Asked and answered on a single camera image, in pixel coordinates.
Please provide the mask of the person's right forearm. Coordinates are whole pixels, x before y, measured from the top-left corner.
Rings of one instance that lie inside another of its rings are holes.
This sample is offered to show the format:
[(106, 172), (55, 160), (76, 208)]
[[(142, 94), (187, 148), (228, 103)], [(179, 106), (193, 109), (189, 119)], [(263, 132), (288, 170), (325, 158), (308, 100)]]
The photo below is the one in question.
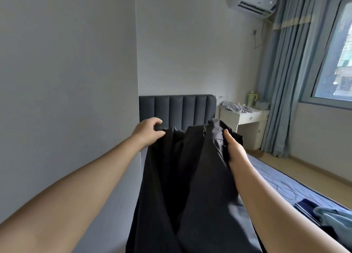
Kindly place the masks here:
[(230, 167), (267, 253), (349, 253), (283, 199), (248, 159), (230, 161)]

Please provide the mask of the white bedside table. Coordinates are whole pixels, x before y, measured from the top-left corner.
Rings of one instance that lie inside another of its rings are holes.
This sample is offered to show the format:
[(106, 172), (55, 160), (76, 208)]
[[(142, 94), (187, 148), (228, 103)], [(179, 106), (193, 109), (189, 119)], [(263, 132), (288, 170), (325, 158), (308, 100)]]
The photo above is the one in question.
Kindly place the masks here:
[(254, 109), (252, 113), (239, 113), (221, 108), (219, 119), (243, 137), (244, 148), (258, 150), (261, 148), (269, 110)]

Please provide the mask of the crumpled grey striped cloth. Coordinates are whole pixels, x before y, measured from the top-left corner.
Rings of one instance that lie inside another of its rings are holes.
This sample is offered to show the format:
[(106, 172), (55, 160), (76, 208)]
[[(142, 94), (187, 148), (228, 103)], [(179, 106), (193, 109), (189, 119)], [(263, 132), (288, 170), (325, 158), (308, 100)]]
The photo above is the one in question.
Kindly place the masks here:
[(235, 113), (253, 113), (254, 109), (246, 104), (235, 104), (234, 102), (224, 100), (219, 104), (220, 108)]

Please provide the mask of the person's left hand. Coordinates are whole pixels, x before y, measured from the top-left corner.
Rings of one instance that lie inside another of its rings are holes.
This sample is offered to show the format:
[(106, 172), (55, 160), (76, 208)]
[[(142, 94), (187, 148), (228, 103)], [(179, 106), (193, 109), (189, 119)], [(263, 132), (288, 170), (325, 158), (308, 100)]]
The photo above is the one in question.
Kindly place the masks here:
[(132, 132), (131, 139), (137, 146), (138, 151), (154, 143), (151, 142), (152, 132), (155, 131), (154, 127), (162, 124), (162, 122), (163, 121), (160, 118), (151, 117), (137, 124)]

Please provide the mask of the navy folded garment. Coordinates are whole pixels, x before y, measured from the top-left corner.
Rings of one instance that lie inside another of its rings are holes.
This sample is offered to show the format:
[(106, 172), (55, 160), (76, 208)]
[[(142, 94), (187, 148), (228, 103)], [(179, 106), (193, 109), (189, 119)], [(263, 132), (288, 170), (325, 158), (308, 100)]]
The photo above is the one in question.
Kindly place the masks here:
[(295, 203), (293, 207), (312, 223), (318, 227), (322, 227), (319, 217), (314, 213), (314, 209), (318, 207), (316, 203), (308, 199), (303, 199), (300, 202)]

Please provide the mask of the dark grey garment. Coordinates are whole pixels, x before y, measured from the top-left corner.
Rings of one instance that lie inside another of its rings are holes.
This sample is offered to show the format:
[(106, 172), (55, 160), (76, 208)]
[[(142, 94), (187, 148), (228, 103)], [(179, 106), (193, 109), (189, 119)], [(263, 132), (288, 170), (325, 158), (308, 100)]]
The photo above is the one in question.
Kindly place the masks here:
[(228, 165), (224, 122), (176, 128), (147, 149), (126, 253), (266, 253)]

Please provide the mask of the person's right hand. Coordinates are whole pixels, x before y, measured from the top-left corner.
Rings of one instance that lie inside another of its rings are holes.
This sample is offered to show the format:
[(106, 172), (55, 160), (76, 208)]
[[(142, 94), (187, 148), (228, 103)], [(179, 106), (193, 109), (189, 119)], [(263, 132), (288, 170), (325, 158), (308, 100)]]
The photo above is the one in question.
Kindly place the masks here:
[(229, 153), (229, 166), (231, 171), (235, 172), (243, 167), (251, 166), (251, 163), (248, 159), (247, 153), (245, 152), (242, 145), (239, 144), (238, 151), (228, 151)]

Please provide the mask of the light blue curtain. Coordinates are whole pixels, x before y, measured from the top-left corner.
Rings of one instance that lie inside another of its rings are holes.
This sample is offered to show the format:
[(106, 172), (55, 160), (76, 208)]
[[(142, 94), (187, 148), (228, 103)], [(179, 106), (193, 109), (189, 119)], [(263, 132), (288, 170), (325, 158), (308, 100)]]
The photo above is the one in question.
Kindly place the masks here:
[(290, 153), (290, 134), (322, 33), (328, 0), (278, 0), (256, 91), (270, 105), (260, 149)]

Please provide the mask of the grey framed window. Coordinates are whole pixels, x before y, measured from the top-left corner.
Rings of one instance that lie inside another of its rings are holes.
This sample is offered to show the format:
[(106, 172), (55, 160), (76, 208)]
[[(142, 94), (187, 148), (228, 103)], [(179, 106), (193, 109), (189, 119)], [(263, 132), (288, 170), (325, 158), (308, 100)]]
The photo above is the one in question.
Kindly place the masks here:
[(352, 110), (352, 0), (322, 0), (300, 102)]

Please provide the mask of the light blue garment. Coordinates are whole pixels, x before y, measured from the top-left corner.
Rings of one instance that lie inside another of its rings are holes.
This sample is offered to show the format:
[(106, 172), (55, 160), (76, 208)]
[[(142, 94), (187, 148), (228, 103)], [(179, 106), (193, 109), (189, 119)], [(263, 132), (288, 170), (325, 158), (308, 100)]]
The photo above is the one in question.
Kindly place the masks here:
[(313, 209), (323, 226), (335, 232), (336, 240), (352, 251), (352, 212), (318, 206)]

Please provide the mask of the person's left forearm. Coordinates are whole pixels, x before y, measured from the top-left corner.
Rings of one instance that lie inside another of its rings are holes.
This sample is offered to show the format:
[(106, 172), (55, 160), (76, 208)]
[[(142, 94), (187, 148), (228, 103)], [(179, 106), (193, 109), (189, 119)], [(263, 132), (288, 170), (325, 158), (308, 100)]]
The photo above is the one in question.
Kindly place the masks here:
[(0, 224), (0, 253), (71, 253), (131, 160), (151, 143), (133, 135), (46, 188)]

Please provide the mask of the dark blue padded headboard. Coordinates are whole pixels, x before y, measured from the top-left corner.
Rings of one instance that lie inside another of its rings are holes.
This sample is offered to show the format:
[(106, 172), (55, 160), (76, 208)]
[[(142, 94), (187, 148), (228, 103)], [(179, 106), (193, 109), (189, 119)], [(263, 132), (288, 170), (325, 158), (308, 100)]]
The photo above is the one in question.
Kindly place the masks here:
[(186, 131), (189, 126), (207, 124), (216, 108), (216, 97), (210, 94), (139, 96), (139, 120), (157, 117), (162, 129)]

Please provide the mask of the blue bed sheet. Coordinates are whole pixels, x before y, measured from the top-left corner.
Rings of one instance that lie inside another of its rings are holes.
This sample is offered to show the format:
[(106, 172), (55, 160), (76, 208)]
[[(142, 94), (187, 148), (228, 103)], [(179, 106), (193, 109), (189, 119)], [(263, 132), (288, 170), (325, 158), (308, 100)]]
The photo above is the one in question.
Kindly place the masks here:
[[(324, 196), (323, 194), (315, 191), (314, 189), (307, 187), (305, 184), (302, 184), (300, 181), (295, 180), (294, 178), (268, 165), (267, 163), (260, 161), (253, 154), (249, 153), (248, 158), (251, 161), (252, 165), (256, 168), (256, 170), (261, 174), (261, 176), (292, 206), (303, 199), (308, 199), (321, 207), (352, 212), (352, 210), (341, 205), (340, 203), (330, 199), (329, 197)], [(318, 228), (327, 233), (334, 240), (336, 240), (336, 234), (331, 227), (322, 226)]]

